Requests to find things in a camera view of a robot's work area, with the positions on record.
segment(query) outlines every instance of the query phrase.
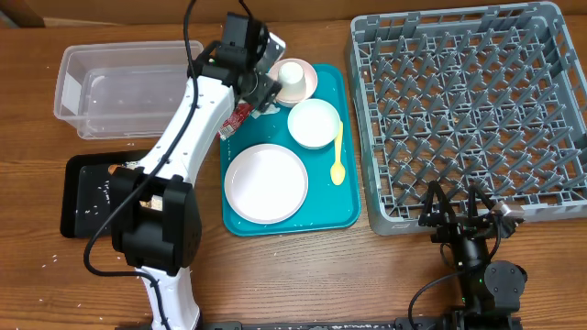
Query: wooden table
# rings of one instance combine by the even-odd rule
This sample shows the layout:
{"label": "wooden table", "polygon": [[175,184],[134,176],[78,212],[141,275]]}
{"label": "wooden table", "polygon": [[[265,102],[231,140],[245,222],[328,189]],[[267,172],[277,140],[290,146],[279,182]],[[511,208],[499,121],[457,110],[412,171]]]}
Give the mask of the wooden table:
{"label": "wooden table", "polygon": [[[587,16],[567,16],[583,64]],[[287,56],[328,62],[346,72],[349,21],[276,23]],[[194,25],[193,39],[207,44],[221,26]],[[91,275],[82,263],[85,241],[60,235],[66,161],[78,154],[150,149],[154,139],[85,141],[53,116],[61,56],[75,44],[174,40],[180,26],[89,27],[0,31],[0,328],[112,329],[150,321],[140,280]],[[350,116],[359,162],[359,138]],[[219,147],[203,165],[196,193],[203,241],[192,282],[205,320],[243,323],[393,320],[405,316],[414,293],[449,272],[427,235],[377,236],[366,207],[345,230],[241,238],[221,218]],[[523,225],[497,255],[523,266],[527,329],[584,329],[587,324],[587,222]],[[128,269],[108,238],[94,249],[101,269]],[[456,286],[424,294],[415,315],[440,314],[460,297]]]}

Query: teal tray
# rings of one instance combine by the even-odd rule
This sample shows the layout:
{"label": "teal tray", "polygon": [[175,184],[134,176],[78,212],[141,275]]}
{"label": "teal tray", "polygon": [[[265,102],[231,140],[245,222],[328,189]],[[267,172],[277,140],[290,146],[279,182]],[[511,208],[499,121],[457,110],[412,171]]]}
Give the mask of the teal tray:
{"label": "teal tray", "polygon": [[[345,181],[335,186],[330,180],[334,162],[334,143],[319,150],[301,147],[287,130],[290,109],[282,107],[277,114],[249,117],[235,135],[220,142],[222,175],[222,217],[228,230],[237,236],[251,237],[275,234],[301,233],[313,230],[344,228],[357,221],[360,214],[357,164],[350,134],[349,108],[345,83],[340,71],[329,64],[315,64],[318,87],[314,98],[331,103],[344,123],[341,161],[347,171]],[[224,178],[228,165],[241,151],[249,147],[272,143],[288,148],[305,165],[308,172],[308,194],[304,204],[289,219],[274,225],[253,224],[236,214],[228,204],[224,192]]]}

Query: red packet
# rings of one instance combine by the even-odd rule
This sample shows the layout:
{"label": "red packet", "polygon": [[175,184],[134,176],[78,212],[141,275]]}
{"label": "red packet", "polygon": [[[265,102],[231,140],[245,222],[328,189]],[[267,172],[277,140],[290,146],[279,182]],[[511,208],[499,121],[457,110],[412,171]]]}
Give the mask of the red packet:
{"label": "red packet", "polygon": [[245,122],[245,119],[253,111],[253,106],[248,103],[239,103],[232,115],[227,119],[222,127],[218,130],[218,136],[224,141],[230,138],[237,129]]}

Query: yellow spoon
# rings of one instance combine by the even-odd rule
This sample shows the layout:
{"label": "yellow spoon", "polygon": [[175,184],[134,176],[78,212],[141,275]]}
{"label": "yellow spoon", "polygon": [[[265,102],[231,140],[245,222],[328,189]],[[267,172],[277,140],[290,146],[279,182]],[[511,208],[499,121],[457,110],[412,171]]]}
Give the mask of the yellow spoon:
{"label": "yellow spoon", "polygon": [[335,161],[330,168],[330,178],[332,179],[332,183],[335,185],[342,184],[345,181],[345,167],[342,166],[340,162],[340,151],[342,149],[342,122],[340,122],[340,128],[338,129],[337,138],[334,139],[334,155]]}

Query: dish rack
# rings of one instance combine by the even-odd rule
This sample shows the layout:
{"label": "dish rack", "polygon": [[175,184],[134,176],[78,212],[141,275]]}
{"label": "dish rack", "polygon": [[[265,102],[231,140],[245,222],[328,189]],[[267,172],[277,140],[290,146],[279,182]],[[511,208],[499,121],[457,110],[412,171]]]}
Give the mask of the dish rack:
{"label": "dish rack", "polygon": [[432,180],[457,213],[476,183],[527,221],[587,214],[586,82],[556,5],[358,16],[350,30],[373,231],[429,230],[417,218]]}

